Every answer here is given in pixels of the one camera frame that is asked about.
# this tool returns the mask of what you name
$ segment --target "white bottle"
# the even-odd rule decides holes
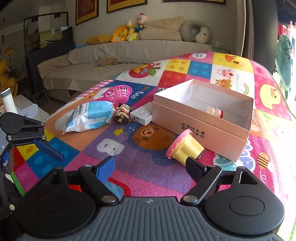
[[[0,93],[3,105],[6,112],[13,112],[18,114],[17,109],[15,107],[15,102],[13,101],[13,97],[10,91],[10,88],[4,90]]]
[[[206,113],[216,116],[218,118],[223,118],[223,111],[219,109],[214,109],[212,107],[208,107]]]

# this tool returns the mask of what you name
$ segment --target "picture frame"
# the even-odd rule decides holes
[[[148,0],[107,0],[107,13],[148,4]]]
[[[76,25],[99,16],[99,0],[76,0]]]
[[[208,3],[218,3],[226,4],[226,0],[163,0],[163,2],[208,2]]]

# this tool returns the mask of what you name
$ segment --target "blue square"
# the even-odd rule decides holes
[[[26,163],[38,178],[43,178],[54,167],[66,167],[78,154],[79,151],[54,137],[49,141],[51,147],[65,156],[63,162],[56,161],[42,151],[38,150]]]
[[[105,87],[114,87],[117,85],[127,85],[133,89],[132,94],[130,95],[127,104],[129,106],[133,106],[135,103],[137,103],[140,99],[145,97],[148,93],[150,93],[152,90],[155,89],[155,86],[151,85],[144,85],[139,83],[132,83],[132,82],[126,82],[121,80],[115,80],[109,84],[107,84]]]
[[[191,61],[187,74],[202,77],[205,79],[211,79],[212,64]]]

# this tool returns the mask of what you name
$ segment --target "bag of wipes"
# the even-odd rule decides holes
[[[111,123],[115,112],[109,101],[92,101],[79,105],[68,119],[63,133],[70,131],[87,131]]]

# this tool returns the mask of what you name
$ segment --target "play mat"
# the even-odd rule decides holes
[[[296,161],[293,139],[295,119],[270,73],[261,65],[233,55],[194,53],[146,64],[106,80],[84,92],[54,113],[45,123],[51,146],[65,155],[56,162],[35,145],[14,148],[14,173],[20,192],[29,191],[53,167],[77,170],[85,164],[96,165],[108,156],[116,160],[115,171],[106,186],[119,198],[125,196],[176,196],[180,199],[195,184],[185,167],[165,157],[176,134],[154,124],[115,123],[81,133],[62,135],[62,128],[79,104],[102,97],[111,86],[129,85],[133,92],[128,104],[136,109],[153,100],[159,87],[168,88],[190,79],[199,79],[221,88],[254,98],[251,133],[239,160],[228,159],[206,150],[200,161],[223,170],[237,166],[250,169],[284,203],[285,220],[279,230],[284,240],[293,239],[296,217]],[[197,126],[177,123],[199,133]]]

